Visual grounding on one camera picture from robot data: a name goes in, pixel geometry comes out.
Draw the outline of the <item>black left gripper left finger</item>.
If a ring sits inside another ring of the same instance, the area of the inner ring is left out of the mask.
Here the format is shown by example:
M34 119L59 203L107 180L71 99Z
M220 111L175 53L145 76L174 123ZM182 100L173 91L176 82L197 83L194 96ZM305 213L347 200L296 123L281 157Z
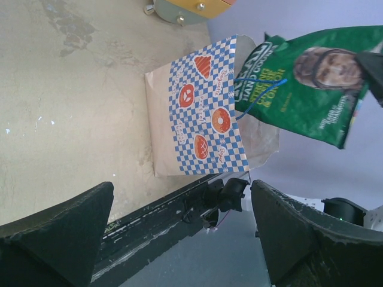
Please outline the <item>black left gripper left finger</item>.
M89 286L114 200L111 182L1 226L1 286Z

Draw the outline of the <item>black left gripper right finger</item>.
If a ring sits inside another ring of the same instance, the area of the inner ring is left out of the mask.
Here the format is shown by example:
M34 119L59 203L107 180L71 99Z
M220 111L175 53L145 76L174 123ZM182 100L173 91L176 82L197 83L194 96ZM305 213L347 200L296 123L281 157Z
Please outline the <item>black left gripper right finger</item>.
M382 232L341 221L261 180L251 201L273 286L382 286Z

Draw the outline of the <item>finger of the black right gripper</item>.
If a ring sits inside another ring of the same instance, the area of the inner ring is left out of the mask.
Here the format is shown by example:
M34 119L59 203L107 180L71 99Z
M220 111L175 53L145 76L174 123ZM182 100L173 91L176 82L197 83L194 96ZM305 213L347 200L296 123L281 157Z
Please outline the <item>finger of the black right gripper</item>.
M380 106L382 106L383 94L383 68L382 53L363 51L355 57L361 67L364 80L369 85L369 91Z

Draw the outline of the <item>green chips bag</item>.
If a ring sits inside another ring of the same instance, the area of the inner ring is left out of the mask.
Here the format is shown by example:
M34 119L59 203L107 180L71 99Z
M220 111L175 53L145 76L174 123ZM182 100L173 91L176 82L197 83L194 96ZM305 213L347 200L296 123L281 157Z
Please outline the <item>green chips bag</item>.
M326 29L291 40L266 35L235 79L235 108L341 149L368 88L356 55L381 51L381 26Z

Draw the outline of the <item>blue checkered paper bag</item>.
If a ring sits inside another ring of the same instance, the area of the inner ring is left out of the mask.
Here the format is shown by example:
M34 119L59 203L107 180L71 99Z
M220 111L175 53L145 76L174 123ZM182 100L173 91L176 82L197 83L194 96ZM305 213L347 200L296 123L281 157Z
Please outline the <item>blue checkered paper bag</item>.
M156 176L247 172L279 150L277 127L235 109L255 46L234 35L146 73Z

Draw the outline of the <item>round drawer box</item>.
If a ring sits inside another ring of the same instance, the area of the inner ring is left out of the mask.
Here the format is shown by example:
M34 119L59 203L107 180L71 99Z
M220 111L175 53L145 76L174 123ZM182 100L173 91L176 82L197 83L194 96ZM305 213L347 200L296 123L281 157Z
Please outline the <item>round drawer box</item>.
M156 0L144 6L144 13L156 13L175 25L205 23L231 8L236 0Z

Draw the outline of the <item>black table edge rail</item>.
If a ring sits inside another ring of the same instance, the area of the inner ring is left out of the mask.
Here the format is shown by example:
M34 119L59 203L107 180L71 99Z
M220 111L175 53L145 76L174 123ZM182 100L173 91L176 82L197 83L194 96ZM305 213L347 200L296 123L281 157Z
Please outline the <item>black table edge rail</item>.
M90 286L119 286L179 241L222 222L213 199L232 178L248 172L208 175L110 224L102 237Z

